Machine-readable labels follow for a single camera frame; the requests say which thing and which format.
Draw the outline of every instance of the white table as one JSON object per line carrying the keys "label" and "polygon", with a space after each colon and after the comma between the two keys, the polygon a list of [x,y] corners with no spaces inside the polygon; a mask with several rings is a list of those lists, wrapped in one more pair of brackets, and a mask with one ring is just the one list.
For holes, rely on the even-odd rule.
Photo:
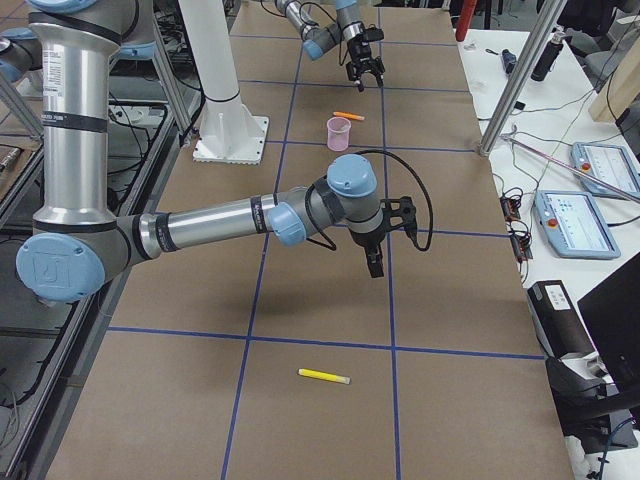
{"label": "white table", "polygon": [[[508,48],[519,56],[526,41],[526,32],[482,31],[470,30],[464,42],[459,44],[459,50],[473,95],[474,107],[478,118],[489,118],[507,84],[499,56],[487,53],[485,49],[501,52]],[[582,72],[569,48],[564,48],[556,61],[553,70],[543,82],[529,80],[523,89],[519,100],[524,102],[525,110],[560,107],[568,102],[579,99],[589,90],[591,84]],[[589,105],[596,94],[591,93],[582,100],[572,103],[560,110],[521,113],[510,117],[504,127],[504,132],[511,131],[515,124],[519,131],[527,132],[545,139],[563,140],[569,144],[573,142],[593,142],[616,135],[618,129],[613,124],[595,123],[588,113]],[[488,122],[480,121],[484,131]],[[518,140],[531,145],[555,158],[570,162],[570,147],[558,142],[543,142],[524,134],[516,136]],[[628,148],[622,135],[616,136],[605,143],[620,145]],[[530,153],[515,148],[515,161],[518,167],[539,178],[546,162]],[[521,187],[525,192],[535,189],[535,182],[513,166],[511,147],[499,140],[491,152],[490,161],[493,172],[504,179],[504,190],[511,187]],[[496,178],[498,192],[502,184]],[[570,172],[558,166],[550,165],[540,182],[541,190],[582,191],[579,180]],[[560,279],[565,285],[574,304],[593,287],[616,270],[640,251],[640,220],[629,225],[612,229],[613,236],[622,251],[620,258],[615,260],[575,260],[559,258],[547,243],[544,232],[538,222],[531,220],[531,206],[533,195],[525,195],[520,209],[522,219],[532,227],[533,243],[531,251],[533,260],[523,266],[528,267],[528,275],[524,287],[528,288],[540,280]],[[608,223],[615,223],[640,215],[640,206],[621,200],[597,198],[598,206]],[[584,362],[572,362],[572,367],[580,370]],[[593,469],[599,468],[598,455],[588,455]],[[611,461],[605,468],[605,479],[636,480],[640,472],[640,449],[623,452],[610,452]]]}

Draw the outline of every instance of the white pillar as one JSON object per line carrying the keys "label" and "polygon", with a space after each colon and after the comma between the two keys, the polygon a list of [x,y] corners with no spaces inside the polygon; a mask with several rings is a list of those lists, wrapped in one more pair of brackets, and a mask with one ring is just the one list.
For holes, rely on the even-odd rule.
{"label": "white pillar", "polygon": [[179,0],[207,96],[194,159],[260,163],[269,119],[242,103],[222,0]]}

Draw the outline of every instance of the orange marker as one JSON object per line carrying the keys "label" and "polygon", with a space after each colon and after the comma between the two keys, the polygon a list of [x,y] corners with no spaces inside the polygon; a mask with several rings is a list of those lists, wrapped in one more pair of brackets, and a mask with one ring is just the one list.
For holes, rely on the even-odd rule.
{"label": "orange marker", "polygon": [[333,112],[333,116],[334,117],[348,118],[349,120],[359,120],[360,122],[364,122],[364,117],[362,115],[356,115],[354,113]]}

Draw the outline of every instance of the black bottle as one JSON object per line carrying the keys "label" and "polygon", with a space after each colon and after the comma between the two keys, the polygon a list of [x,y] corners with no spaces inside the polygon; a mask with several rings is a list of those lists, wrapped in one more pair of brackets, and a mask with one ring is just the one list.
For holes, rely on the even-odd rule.
{"label": "black bottle", "polygon": [[549,40],[547,46],[544,47],[544,51],[542,52],[542,56],[538,63],[536,64],[536,68],[533,69],[533,73],[531,74],[531,78],[536,82],[541,82],[547,76],[547,73],[551,70],[551,66],[553,62],[556,61],[558,55],[560,54],[560,50],[562,50],[564,38],[564,32],[562,30],[556,31],[553,34],[553,38]]}

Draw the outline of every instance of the computer monitor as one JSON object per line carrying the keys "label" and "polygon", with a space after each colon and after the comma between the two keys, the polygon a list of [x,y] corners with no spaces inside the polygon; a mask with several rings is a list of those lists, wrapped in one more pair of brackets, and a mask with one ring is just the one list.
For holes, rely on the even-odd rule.
{"label": "computer monitor", "polygon": [[[587,331],[621,393],[640,388],[640,253],[578,301]],[[640,420],[640,401],[630,408]]]}

